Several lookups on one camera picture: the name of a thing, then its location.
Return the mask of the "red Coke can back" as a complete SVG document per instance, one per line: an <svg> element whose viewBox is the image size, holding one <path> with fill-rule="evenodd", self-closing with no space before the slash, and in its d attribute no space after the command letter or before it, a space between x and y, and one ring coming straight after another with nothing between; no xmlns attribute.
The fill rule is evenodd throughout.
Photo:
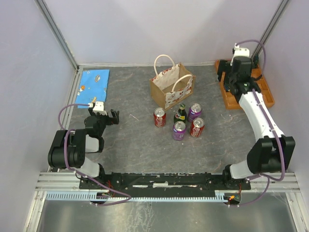
<svg viewBox="0 0 309 232"><path fill-rule="evenodd" d="M158 107L154 110L154 124L161 128L166 123L166 112L163 108Z"/></svg>

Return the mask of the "red coke can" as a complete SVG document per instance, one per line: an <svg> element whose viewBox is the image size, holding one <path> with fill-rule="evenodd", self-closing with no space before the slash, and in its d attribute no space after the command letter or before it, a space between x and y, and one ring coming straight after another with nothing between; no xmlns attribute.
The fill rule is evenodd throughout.
<svg viewBox="0 0 309 232"><path fill-rule="evenodd" d="M195 118L190 127L190 135L194 138L197 138L201 135L203 129L205 127L205 122L202 118Z"/></svg>
<svg viewBox="0 0 309 232"><path fill-rule="evenodd" d="M158 107L154 110L154 124L161 128L166 123L166 112L163 108Z"/></svg>

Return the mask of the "purple Fanta can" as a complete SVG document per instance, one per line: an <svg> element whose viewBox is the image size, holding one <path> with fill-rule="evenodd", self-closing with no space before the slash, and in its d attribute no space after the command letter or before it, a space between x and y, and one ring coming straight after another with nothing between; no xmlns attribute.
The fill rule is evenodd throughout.
<svg viewBox="0 0 309 232"><path fill-rule="evenodd" d="M187 121L192 122L195 118L200 117L201 113L202 113L201 105L198 103L192 104L189 108Z"/></svg>
<svg viewBox="0 0 309 232"><path fill-rule="evenodd" d="M181 141L184 138L186 132L186 124L183 121L177 121L174 123L172 138L176 141Z"/></svg>

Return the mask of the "burlap canvas tote bag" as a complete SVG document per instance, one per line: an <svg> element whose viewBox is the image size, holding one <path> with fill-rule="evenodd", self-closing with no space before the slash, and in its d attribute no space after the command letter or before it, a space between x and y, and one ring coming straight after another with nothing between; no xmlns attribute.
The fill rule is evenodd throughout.
<svg viewBox="0 0 309 232"><path fill-rule="evenodd" d="M158 72L156 63L162 57L168 58L172 67ZM196 76L181 63L176 64L170 56L157 56L154 60L154 72L155 77L150 79L150 94L155 103L164 110L170 109L194 93Z"/></svg>

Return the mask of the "green glass Perrier bottle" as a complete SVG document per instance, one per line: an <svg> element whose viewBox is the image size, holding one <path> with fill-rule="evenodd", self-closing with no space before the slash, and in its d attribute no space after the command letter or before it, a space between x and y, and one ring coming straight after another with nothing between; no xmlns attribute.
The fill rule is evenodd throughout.
<svg viewBox="0 0 309 232"><path fill-rule="evenodd" d="M186 113L186 110L185 110L185 104L181 103L178 111L176 111L176 113L174 115L174 123L176 123L178 121L186 123L186 119L187 119L187 113Z"/></svg>

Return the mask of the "red Coke can front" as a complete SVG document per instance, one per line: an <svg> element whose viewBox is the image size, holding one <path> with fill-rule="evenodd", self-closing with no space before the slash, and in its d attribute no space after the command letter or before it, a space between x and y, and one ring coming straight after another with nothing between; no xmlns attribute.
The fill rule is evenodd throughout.
<svg viewBox="0 0 309 232"><path fill-rule="evenodd" d="M201 135L203 129L205 127L205 122L202 118L195 118L190 127L190 135L194 138L197 138Z"/></svg>

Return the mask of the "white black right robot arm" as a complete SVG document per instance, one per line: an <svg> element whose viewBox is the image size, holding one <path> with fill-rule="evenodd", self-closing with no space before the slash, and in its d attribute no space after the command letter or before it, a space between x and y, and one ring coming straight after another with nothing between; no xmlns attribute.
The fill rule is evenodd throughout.
<svg viewBox="0 0 309 232"><path fill-rule="evenodd" d="M292 136L285 136L271 117L257 79L252 77L252 59L246 56L221 59L215 63L215 68L224 91L235 98L246 114L256 140L244 161L225 167L222 185L233 189L239 180L251 181L262 176L268 180L282 181L295 148L295 140Z"/></svg>

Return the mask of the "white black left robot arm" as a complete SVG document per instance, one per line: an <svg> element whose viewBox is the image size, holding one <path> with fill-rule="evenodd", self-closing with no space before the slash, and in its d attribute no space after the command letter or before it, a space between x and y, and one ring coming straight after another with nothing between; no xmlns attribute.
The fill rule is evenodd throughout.
<svg viewBox="0 0 309 232"><path fill-rule="evenodd" d="M74 132L58 130L48 153L48 164L52 168L72 169L83 181L90 177L95 188L103 188L107 177L101 164L86 157L87 153L101 153L104 149L102 137L107 126L119 124L119 111L111 110L111 116L88 110L90 116L84 120L84 129Z"/></svg>

